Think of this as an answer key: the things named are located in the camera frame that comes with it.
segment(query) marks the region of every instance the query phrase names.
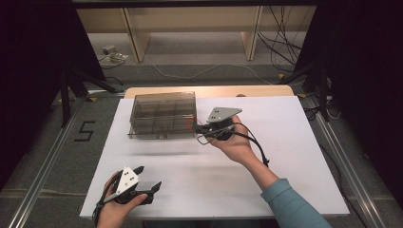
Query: cable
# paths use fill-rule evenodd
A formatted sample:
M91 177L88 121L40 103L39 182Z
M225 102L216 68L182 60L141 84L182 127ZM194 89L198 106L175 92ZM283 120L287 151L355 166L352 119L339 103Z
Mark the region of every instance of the cable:
M326 103L326 105L327 105L327 107L328 107L328 108L326 108L326 111L327 111L328 115L330 116L330 118L332 118L332 119L334 119L334 120L337 120L337 119L340 118L340 116L341 116L341 111L338 112L337 115L333 115L332 113L330 113L329 108L330 108L330 107L333 107L333 105L329 105L329 102L330 102L330 101L332 101L332 100L328 100L327 103Z
M287 43L284 43L284 42L281 42L281 41L277 41L277 40L273 40L273 39L270 39L270 38L266 37L263 33L261 33L261 31L259 32L259 34L260 34L264 39L266 39L266 40L268 40L268 41L271 41L271 42L273 42L273 43L278 43L278 44L282 44L282 45L287 45ZM293 48L296 48L296 49L301 49L301 47L296 46L296 45L294 45L294 44L291 44L291 46L292 46Z
M101 68L102 68L102 69L112 69L112 68L118 67L118 66L120 66L120 65L122 65L122 64L125 63L125 60L120 60L120 61L121 61L121 62L120 62L118 65L111 66L111 67L101 67Z
M237 132L237 131L233 131L233 130L232 130L232 127L233 127L235 124L239 124L239 125L242 125L243 127L245 127L246 130L251 134L252 137L249 137L249 136L244 135L244 134L242 134L242 133L239 133L239 132ZM214 135L214 133L216 133L216 132L220 132L220 134L214 136L211 141L207 141L207 142L201 142L201 141L200 141L200 138L201 138L201 137L205 137L206 135ZM264 165L266 165L267 167L269 167L269 160L266 159L266 156L264 155L263 149L261 148L261 146L260 146L258 140L257 140L256 137L253 135L253 133L251 132L251 130L249 130L249 128L248 128L246 125L244 125L243 123L234 123L234 124L232 124L232 125L230 125L230 126L224 127L224 128L222 128L222 129L219 129L219 130L211 131L211 132L208 132L208 133L205 133L205 134L201 134L199 137L197 137L197 140L198 140L198 142L199 142L200 144L206 145L206 144L211 143L211 142L214 141L215 139L217 139L217 138L218 138L219 136L221 136L223 133L231 133L231 134L233 134L233 135L238 135L238 136L241 136L241 137L243 137L243 138L245 138L245 139L247 139L247 140L249 140L249 141L252 141L252 142L259 148L259 151L260 151L260 154L261 154L261 162L262 162Z
M312 108L306 108L304 107L303 110L305 111L305 114L307 112L312 112L310 116L307 117L308 121L313 121L317 117L317 113L320 110L320 106L312 107Z
M110 182L107 184L106 188L104 189L104 193L102 194L100 200L97 202L97 205L94 209L94 212L92 213L92 221L94 221L95 227L98 226L98 220L99 216L101 214L101 210L104 208L105 204L107 204L109 201L104 202L106 193L109 190L110 186L122 175L122 171L116 173L113 175L113 177L110 179Z
M305 83L305 80L303 80L303 81L301 81L299 83L291 84L290 86L297 86L297 85L300 85L300 84L303 84L303 83Z
M290 53L290 56L291 56L291 59L293 61L293 65L294 65L296 62L294 60L293 54L291 53L291 52L294 53L294 50L291 48L291 51L290 51L289 44L291 44L291 43L287 40L287 36L285 35L285 25L283 23L283 20L284 20L284 7L281 7L281 22L280 23L278 22L278 18L274 14L272 7L269 7L269 9L272 12L273 17L275 18L276 24L278 25L278 36L280 36L285 41L285 43L287 44L287 49L288 49L288 52Z
M263 38L261 38L260 33L258 33L258 37L260 38L260 40L263 42L263 44L269 48L272 51L272 54L270 55L270 60L272 62L272 65L276 68L276 69L281 69L284 71L289 71L289 70L285 70L283 68L278 68L275 63L273 62L273 52L275 52L277 55L281 56L281 58L283 58L285 61L287 61L288 63L290 63L291 65L295 65L291 60L289 60L287 57L285 57L284 55L282 55L280 52L278 52L277 50L275 50L273 47L271 47L269 44L267 44Z
M353 206L353 204L350 202L350 200L347 198L346 193L344 192L343 189L343 185L342 185L342 175L341 175L341 171L340 168L337 166L337 163L335 162L335 160L332 158L332 156L330 156L329 152L326 150L326 148L321 145L320 143L318 143L320 149L327 155L327 157L329 158L329 160L332 162L332 164L335 166L336 171L337 171L337 175L338 175L338 189L340 190L341 195L343 196L343 198L347 201L347 203L349 204L350 208L353 209L353 211L355 212L356 216L358 217L359 221L361 222L362 226L367 228L367 225L364 222L364 219L358 214L358 211L355 209L355 207Z
M255 138L255 136L249 130L249 128L246 125L244 125L243 123L234 123L234 124L239 124L239 125L242 125L243 127L245 127L248 130L248 132L252 135L253 138L251 138L251 137L249 137L247 135L241 134L241 133L239 133L237 131L232 131L231 130L229 132L234 134L234 135L238 135L238 136L241 136L241 137L243 137L245 139L248 139L248 140L252 141L259 148L259 151L260 151L260 154L261 154L261 161L263 162L264 165L269 167L269 160L266 159L266 156L264 155L263 149L261 148L258 140Z
M121 86L123 86L124 85L124 83L122 83L119 79L117 79L117 78L115 78L115 77L105 77L105 78L111 78L111 79L114 79L114 80L116 80L116 82L118 82L119 83L119 85L121 85Z
M203 73L205 73L205 72L208 72L208 71L210 71L210 70L212 70L212 69L214 69L214 68L221 67L221 66L241 67L241 68L249 69L249 70L255 75L255 77L257 77L258 79L260 79L261 81L263 81L263 82L266 83L267 85L272 85L272 83L267 82L266 80L262 79L252 68L250 68L250 67L248 67L248 66L241 66L241 65L215 65L215 66L212 66L212 67L210 67L210 68L208 68L208 69L206 69L206 70L204 70L204 71L202 71L202 72L199 72L199 73L197 73L197 74L194 74L194 75L192 75L192 76L187 76L187 77L178 76L178 75L165 74L165 73L163 73L160 69L158 69L155 65L152 65L152 66L153 66L154 68L156 68L156 69L158 70L158 72L159 72L161 75L163 75L164 77L168 77L168 78L178 78L178 79L193 79L193 78L196 78L197 76L199 76L199 75L201 75L201 74L203 74Z

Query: clear acrylic box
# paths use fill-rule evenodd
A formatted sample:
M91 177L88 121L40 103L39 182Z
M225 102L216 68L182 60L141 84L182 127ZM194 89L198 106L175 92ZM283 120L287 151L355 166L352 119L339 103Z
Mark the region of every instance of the clear acrylic box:
M194 138L195 120L194 92L137 95L128 136L142 140Z

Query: white table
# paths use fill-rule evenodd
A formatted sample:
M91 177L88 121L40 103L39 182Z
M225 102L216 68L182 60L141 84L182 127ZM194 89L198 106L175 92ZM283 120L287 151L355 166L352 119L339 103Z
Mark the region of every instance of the white table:
M267 219L273 212L251 175L212 145L196 139L129 139L133 99L122 99L80 216L90 219L105 182L125 165L145 167L139 190L162 181L152 204L130 213L135 219ZM239 114L270 159L270 168L320 214L349 214L297 97L197 98L205 123L215 106L239 107ZM257 156L259 150L254 146Z

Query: metal rail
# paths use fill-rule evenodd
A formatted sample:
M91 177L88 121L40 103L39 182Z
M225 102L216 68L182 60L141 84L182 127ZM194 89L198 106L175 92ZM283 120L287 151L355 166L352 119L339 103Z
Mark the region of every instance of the metal rail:
M318 106L317 101L314 99L309 99L309 103L311 107ZM361 206L362 211L364 212L367 221L371 225L371 227L387 227L384 219L379 213L376 205L370 197L367 189L356 173L353 165L351 164L349 158L347 157L346 151L341 146L338 138L333 131L331 124L327 123L323 120L323 117L320 114L317 114L318 123L320 128L322 129L326 139L329 142L329 145L332 147L333 152L335 153L338 164L340 165L340 170L343 172L344 176L347 179L347 182L350 184L355 197Z
M75 117L83 105L86 98L77 98L74 102L74 106L71 110L71 117L67 124L60 130L59 135L57 136L53 146L50 148L48 155L42 164L41 169L39 170L38 174L36 175L32 185L30 186L28 192L22 199L20 205L16 209L14 216L11 219L9 228L14 227L24 227L29 214L38 199L38 196L48 179L48 175L53 167L54 162L56 161L57 157L60 154L60 151L63 148L63 145L66 141L67 135L70 132L71 126L75 121Z

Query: light blue sleeve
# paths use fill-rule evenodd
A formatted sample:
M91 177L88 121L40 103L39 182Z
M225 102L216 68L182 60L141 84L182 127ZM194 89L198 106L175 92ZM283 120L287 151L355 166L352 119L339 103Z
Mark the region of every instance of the light blue sleeve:
M280 179L261 193L281 228L331 227L327 220L298 194L287 179Z

